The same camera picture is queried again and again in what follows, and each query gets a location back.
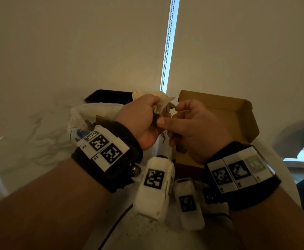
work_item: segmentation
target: white plastic housing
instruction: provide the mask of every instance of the white plastic housing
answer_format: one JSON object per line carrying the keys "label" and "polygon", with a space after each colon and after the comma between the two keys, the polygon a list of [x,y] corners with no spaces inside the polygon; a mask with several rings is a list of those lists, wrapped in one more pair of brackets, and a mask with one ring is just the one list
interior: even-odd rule
{"label": "white plastic housing", "polygon": [[163,222],[174,177],[175,168],[170,160],[159,157],[150,158],[133,203],[134,209],[145,217]]}
{"label": "white plastic housing", "polygon": [[191,178],[176,180],[174,183],[174,195],[183,229],[194,231],[205,227],[205,221],[199,202],[196,197],[196,190]]}

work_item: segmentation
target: wristband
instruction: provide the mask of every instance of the wristband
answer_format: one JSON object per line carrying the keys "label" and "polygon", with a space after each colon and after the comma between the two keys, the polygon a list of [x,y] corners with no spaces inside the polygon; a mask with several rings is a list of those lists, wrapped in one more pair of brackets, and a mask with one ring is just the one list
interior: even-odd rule
{"label": "wristband", "polygon": [[204,181],[214,190],[217,201],[228,202],[231,210],[242,210],[262,202],[281,183],[254,147],[239,142],[224,147],[204,166]]}
{"label": "wristband", "polygon": [[132,133],[119,122],[97,126],[77,142],[72,158],[111,193],[133,183],[132,165],[140,163],[143,151]]}

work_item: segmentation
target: cardboard box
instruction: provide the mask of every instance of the cardboard box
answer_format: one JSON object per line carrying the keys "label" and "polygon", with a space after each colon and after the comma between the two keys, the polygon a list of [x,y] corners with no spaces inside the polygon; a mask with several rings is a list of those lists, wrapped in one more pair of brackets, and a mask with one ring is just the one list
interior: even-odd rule
{"label": "cardboard box", "polygon": [[[245,99],[217,96],[182,90],[179,102],[197,99],[222,121],[236,141],[251,143],[259,134],[258,126],[252,113],[251,102]],[[201,180],[203,165],[195,163],[188,153],[173,150],[175,154],[176,178],[191,177]]]}

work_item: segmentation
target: black wrist strap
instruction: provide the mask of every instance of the black wrist strap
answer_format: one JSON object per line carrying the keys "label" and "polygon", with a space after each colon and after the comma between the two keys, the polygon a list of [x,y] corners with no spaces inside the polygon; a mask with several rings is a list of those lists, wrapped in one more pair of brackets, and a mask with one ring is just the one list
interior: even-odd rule
{"label": "black wrist strap", "polygon": [[[265,179],[261,182],[258,182],[254,185],[245,187],[245,188],[239,188],[234,191],[224,192],[225,188],[221,188],[221,182],[223,181],[223,184],[230,183],[230,182],[236,182],[236,178],[234,177],[234,174],[232,174],[231,170],[237,170],[234,167],[235,163],[227,164],[226,158],[230,155],[236,154],[238,152],[241,152],[245,149],[248,149],[251,147],[250,145],[243,145],[240,142],[232,142],[225,146],[223,149],[221,149],[219,152],[217,152],[212,158],[210,158],[207,162],[204,163],[204,166],[206,168],[204,175],[203,175],[203,181],[208,183],[210,187],[214,190],[217,201],[220,203],[222,202],[228,202],[229,208],[231,210],[242,210],[251,206],[254,206],[263,200],[265,200],[268,196],[270,196],[275,189],[279,186],[281,183],[281,180],[276,176],[271,174],[268,179]],[[250,157],[250,159],[256,160],[255,163],[258,163],[258,167],[266,167],[266,165],[262,164],[262,160],[258,157],[258,155]],[[218,170],[210,170],[208,167],[209,163],[213,163],[219,161],[220,163],[225,163],[225,167],[220,167]],[[244,167],[244,170],[249,171],[249,166],[247,166],[248,162],[244,161],[238,161],[239,165],[242,165]],[[253,169],[251,168],[251,174],[250,177],[254,178],[252,175]],[[218,178],[220,181],[218,182],[216,178],[216,173],[220,174],[221,177]]]}
{"label": "black wrist strap", "polygon": [[104,127],[114,136],[120,138],[129,147],[129,150],[122,154],[106,171],[99,167],[95,158],[100,156],[102,152],[106,152],[107,148],[112,146],[112,143],[98,151],[98,154],[91,159],[83,151],[84,149],[78,147],[72,154],[72,158],[98,183],[111,193],[115,193],[118,188],[124,188],[126,185],[133,183],[131,165],[141,162],[143,151],[132,133],[119,122],[110,122]]}

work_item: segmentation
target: white marble countertop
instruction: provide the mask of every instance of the white marble countertop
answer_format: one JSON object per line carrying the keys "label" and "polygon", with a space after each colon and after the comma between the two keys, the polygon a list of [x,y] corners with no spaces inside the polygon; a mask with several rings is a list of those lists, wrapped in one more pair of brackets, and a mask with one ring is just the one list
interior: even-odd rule
{"label": "white marble countertop", "polygon": [[[45,174],[75,150],[66,126],[70,109],[77,104],[56,104],[24,120],[25,126],[5,133],[0,138],[0,199],[28,182]],[[255,146],[283,180],[283,187],[299,203],[296,186],[287,168],[274,151],[255,141]],[[165,149],[167,142],[160,145]],[[101,216],[84,249],[97,249],[122,212],[133,203],[137,184],[118,190]],[[228,212],[227,205],[205,205],[203,212]],[[118,224],[103,249],[242,249],[241,240],[226,217],[206,220],[202,231],[188,232],[181,228],[172,196],[166,223],[160,224],[138,215],[133,209]]]}

